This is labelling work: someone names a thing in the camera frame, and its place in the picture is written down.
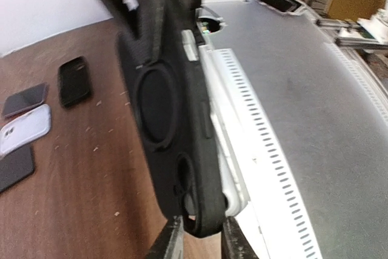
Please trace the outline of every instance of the white plastic part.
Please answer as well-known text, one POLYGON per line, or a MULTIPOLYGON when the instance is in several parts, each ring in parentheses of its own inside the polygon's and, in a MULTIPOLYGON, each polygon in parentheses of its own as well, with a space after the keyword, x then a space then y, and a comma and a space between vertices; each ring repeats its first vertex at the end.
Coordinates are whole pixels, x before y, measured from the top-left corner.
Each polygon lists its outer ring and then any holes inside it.
POLYGON ((357 40, 362 40, 363 42, 370 41, 372 43, 376 43, 375 39, 364 38, 357 30, 348 30, 344 27, 340 29, 338 36, 341 38, 357 39, 357 40))
POLYGON ((186 52, 187 59, 190 62, 198 60, 198 51, 196 49, 195 38, 191 30, 183 30, 182 34, 182 44, 184 51, 186 52))
POLYGON ((226 154, 222 150, 222 147, 218 145, 218 162, 221 172, 222 192, 227 201, 225 215, 227 217, 234 217, 242 211, 243 206, 239 203, 238 192, 234 185, 233 177, 230 173, 226 159, 226 154))
POLYGON ((25 113, 0 130, 0 158, 32 142, 51 129, 51 113, 47 104, 25 113))
MULTIPOLYGON (((212 50, 209 45, 201 46, 199 52, 202 61, 210 60, 202 64, 212 109, 221 120, 222 136, 231 153, 228 165, 231 173, 239 173, 233 176, 236 187, 244 186, 249 192, 251 222, 259 229, 246 228, 244 235, 264 258, 321 259, 286 157, 236 56, 230 49, 212 50)), ((243 212, 238 217, 244 221, 243 212)))
POLYGON ((384 20, 384 10, 379 10, 370 19, 358 19, 358 23, 364 27, 380 44, 388 44, 388 22, 384 20))
POLYGON ((129 10, 136 10, 139 7, 138 0, 122 0, 129 10))

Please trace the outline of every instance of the brown table surface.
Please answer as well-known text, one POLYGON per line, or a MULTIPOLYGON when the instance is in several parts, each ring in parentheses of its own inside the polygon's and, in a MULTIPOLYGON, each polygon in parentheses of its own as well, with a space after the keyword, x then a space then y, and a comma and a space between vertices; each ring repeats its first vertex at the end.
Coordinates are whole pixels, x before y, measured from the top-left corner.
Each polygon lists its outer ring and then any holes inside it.
MULTIPOLYGON (((35 173, 0 193, 1 259, 142 258, 166 222, 124 93, 116 34, 104 21, 0 59, 0 103, 47 82, 52 109, 51 131, 33 143, 35 173), (58 67, 81 55, 94 96, 64 110, 58 67)), ((219 244, 219 235, 186 234, 185 258, 220 258, 219 244)))

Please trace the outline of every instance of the phone on machine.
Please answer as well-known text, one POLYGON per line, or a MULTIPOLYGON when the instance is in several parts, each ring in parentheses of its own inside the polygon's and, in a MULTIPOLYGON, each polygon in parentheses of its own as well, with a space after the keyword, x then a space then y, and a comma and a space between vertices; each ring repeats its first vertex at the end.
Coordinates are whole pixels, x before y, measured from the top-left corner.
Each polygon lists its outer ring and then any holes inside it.
POLYGON ((288 0, 295 4, 295 7, 292 10, 288 11, 290 15, 300 15, 305 9, 306 5, 300 0, 288 0))
POLYGON ((2 116, 10 118, 40 106, 46 99, 47 89, 47 83, 42 83, 9 96, 4 103, 2 116))
POLYGON ((85 58, 78 57, 60 66, 58 86, 59 99, 65 108, 91 97, 92 85, 85 58))
POLYGON ((286 14, 288 12, 291 12, 296 8, 296 4, 289 0, 258 0, 258 1, 281 14, 286 14))

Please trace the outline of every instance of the phone case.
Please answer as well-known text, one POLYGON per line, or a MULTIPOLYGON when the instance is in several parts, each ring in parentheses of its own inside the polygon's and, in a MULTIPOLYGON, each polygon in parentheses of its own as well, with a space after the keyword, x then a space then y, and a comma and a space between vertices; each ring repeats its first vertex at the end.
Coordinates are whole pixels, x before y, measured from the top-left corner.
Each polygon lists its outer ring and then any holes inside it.
POLYGON ((59 98, 65 108, 91 97, 92 85, 85 58, 78 57, 60 66, 58 87, 59 98))
POLYGON ((13 151, 0 161, 0 193, 31 175, 35 170, 31 145, 13 151))
POLYGON ((166 218, 182 215, 184 229, 196 237, 220 232, 226 202, 205 76, 182 43, 185 30, 202 35, 195 29, 201 1, 163 0, 162 24, 154 22, 161 8, 155 0, 138 0, 131 11, 122 0, 102 2, 121 28, 121 71, 160 209, 166 218))
POLYGON ((49 132, 50 107, 47 104, 25 113, 0 130, 0 157, 49 132))
POLYGON ((47 89, 47 83, 42 83, 9 96, 4 103, 2 116, 10 118, 41 106, 46 99, 47 89))

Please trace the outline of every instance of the black phone case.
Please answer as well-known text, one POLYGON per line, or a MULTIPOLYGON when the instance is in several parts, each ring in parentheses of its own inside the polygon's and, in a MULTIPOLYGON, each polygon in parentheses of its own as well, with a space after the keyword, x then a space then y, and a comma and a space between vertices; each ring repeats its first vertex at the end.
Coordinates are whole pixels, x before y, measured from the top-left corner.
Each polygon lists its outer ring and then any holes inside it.
POLYGON ((65 108, 91 97, 92 85, 85 58, 78 57, 60 66, 58 87, 59 99, 65 108))
POLYGON ((294 0, 257 0, 257 1, 283 14, 293 11, 296 7, 294 0))
POLYGON ((24 145, 0 160, 0 193, 35 171, 31 145, 24 145))
MULTIPOLYGON (((187 59, 181 38, 183 30, 196 29, 194 11, 180 0, 165 1, 162 53, 150 63, 153 0, 138 0, 132 11, 122 0, 102 1, 121 28, 122 75, 159 206, 167 218, 182 215, 185 230, 196 237, 218 233, 226 203, 206 80, 201 63, 187 59)), ((200 35, 195 32, 199 42, 200 35)))

